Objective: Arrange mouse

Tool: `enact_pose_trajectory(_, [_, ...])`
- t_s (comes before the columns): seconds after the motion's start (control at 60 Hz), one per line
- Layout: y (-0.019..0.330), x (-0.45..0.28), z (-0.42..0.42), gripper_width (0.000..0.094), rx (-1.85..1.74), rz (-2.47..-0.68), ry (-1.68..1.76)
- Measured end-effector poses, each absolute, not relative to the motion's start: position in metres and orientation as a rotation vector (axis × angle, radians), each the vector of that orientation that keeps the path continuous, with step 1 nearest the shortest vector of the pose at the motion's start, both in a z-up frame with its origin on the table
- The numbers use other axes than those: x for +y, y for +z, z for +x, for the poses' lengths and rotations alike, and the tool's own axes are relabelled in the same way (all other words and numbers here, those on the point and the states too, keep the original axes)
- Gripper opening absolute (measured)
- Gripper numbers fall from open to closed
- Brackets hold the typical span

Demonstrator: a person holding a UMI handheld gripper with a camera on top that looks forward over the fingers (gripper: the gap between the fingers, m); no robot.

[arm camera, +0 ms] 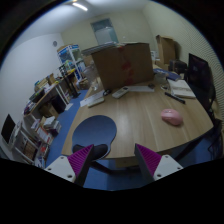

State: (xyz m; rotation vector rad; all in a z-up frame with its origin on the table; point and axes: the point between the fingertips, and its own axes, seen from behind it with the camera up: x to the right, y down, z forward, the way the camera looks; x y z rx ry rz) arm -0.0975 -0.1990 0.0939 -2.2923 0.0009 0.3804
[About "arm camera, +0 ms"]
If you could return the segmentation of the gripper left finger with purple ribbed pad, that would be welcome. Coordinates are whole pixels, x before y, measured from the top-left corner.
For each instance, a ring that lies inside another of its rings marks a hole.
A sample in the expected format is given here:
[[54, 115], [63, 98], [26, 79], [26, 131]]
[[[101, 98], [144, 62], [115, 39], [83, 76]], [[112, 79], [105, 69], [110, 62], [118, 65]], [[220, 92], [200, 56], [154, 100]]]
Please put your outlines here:
[[94, 146], [81, 148], [72, 155], [59, 156], [45, 171], [67, 181], [83, 186], [93, 158]]

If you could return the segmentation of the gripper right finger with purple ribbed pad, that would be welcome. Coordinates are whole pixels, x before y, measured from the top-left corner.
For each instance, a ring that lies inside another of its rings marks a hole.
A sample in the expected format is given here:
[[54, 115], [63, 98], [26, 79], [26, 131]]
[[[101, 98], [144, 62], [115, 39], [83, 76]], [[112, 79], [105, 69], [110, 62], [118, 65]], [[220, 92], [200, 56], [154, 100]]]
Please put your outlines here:
[[182, 169], [182, 166], [171, 156], [161, 156], [140, 144], [135, 144], [134, 153], [147, 183], [152, 183]]

